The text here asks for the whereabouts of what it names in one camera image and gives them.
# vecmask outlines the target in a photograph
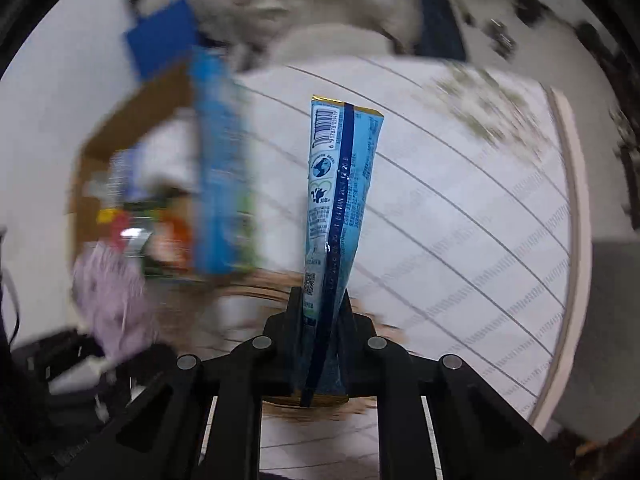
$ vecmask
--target barcode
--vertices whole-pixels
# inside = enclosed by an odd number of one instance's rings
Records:
[[[305,294],[311,296],[314,293],[314,283],[316,282],[315,272],[305,273]]]
[[[322,144],[331,144],[329,147],[333,149],[337,130],[338,110],[331,107],[316,108],[312,148],[321,146]]]

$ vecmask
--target round metal bolt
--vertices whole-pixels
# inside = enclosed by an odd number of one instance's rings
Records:
[[[264,350],[265,348],[269,348],[271,346],[271,338],[265,335],[259,335],[254,339],[252,345],[258,350]]]
[[[367,345],[369,345],[369,348],[373,348],[374,350],[382,350],[386,346],[386,339],[379,335],[375,335],[369,338]]]
[[[180,370],[191,370],[196,364],[198,364],[198,360],[192,355],[181,355],[178,357],[177,364]]]
[[[457,370],[462,366],[462,359],[457,355],[448,354],[442,358],[442,364],[444,364],[449,370]]]

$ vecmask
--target qr code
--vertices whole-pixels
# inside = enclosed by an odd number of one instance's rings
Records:
[[[315,272],[305,273],[305,294],[311,296],[314,293],[314,283],[316,282]]]

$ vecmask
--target brown object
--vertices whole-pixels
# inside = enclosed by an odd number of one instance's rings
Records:
[[[69,212],[73,214],[72,259],[82,245],[108,236],[108,225],[98,225],[100,200],[85,196],[84,189],[97,172],[107,171],[113,153],[133,146],[154,126],[169,119],[176,108],[191,105],[193,93],[186,62],[180,62],[120,104],[84,144],[71,183]]]

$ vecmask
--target white tabletop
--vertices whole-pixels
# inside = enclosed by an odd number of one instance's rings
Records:
[[[460,355],[541,430],[586,307],[584,165],[560,94],[491,74],[546,137],[540,158],[492,146],[438,106],[431,97],[449,75],[440,62],[343,59],[243,76],[258,247],[263,267],[302,270],[311,95],[379,110],[350,295],[399,327],[410,351]]]

